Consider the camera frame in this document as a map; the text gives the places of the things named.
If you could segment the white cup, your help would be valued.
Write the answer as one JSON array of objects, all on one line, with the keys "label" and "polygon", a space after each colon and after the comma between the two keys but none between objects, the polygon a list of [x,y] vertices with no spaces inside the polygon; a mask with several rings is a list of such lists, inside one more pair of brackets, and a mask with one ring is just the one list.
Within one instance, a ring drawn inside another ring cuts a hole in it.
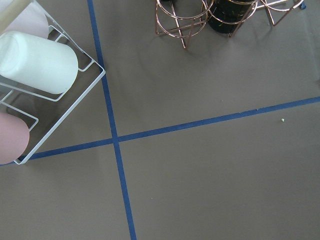
[{"label": "white cup", "polygon": [[78,75],[68,45],[19,31],[0,36],[0,75],[50,94],[68,91]]}]

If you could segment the light pink cup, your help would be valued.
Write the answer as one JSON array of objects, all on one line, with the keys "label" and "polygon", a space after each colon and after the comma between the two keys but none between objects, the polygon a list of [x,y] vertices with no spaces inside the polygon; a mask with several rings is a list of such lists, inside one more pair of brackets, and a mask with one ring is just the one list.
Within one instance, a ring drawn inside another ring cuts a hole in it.
[{"label": "light pink cup", "polygon": [[49,24],[44,11],[32,2],[3,32],[10,31],[23,32],[47,39],[49,35]]}]

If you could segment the dark pink cup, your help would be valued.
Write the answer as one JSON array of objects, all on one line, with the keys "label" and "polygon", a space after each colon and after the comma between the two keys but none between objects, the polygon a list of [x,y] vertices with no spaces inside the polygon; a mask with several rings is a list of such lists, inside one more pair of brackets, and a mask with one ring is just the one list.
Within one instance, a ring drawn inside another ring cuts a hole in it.
[{"label": "dark pink cup", "polygon": [[11,114],[0,113],[0,164],[17,160],[26,150],[30,139],[27,124]]}]

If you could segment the dark wine bottle right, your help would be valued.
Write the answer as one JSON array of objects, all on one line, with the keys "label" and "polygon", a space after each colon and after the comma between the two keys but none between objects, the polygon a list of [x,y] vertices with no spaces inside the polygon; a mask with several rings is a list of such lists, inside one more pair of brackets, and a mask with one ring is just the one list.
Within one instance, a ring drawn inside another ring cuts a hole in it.
[{"label": "dark wine bottle right", "polygon": [[252,0],[215,0],[210,8],[207,23],[216,32],[232,34],[252,6]]}]

